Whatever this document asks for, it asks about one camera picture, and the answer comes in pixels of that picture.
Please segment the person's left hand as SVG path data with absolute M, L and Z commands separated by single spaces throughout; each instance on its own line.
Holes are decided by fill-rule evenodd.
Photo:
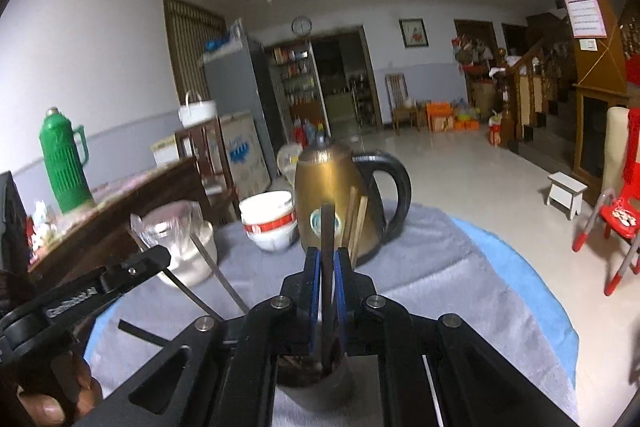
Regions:
M 67 351 L 33 381 L 16 369 L 1 372 L 2 386 L 12 392 L 35 426 L 70 426 L 103 401 L 100 383 L 80 355 Z

